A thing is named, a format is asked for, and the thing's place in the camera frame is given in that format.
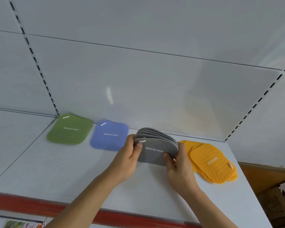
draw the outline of stack of gray pads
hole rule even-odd
[[[141,128],[137,131],[134,141],[135,145],[138,142],[143,144],[143,149],[138,158],[139,162],[165,166],[163,152],[172,157],[175,157],[178,152],[178,144],[173,138],[152,128]]]

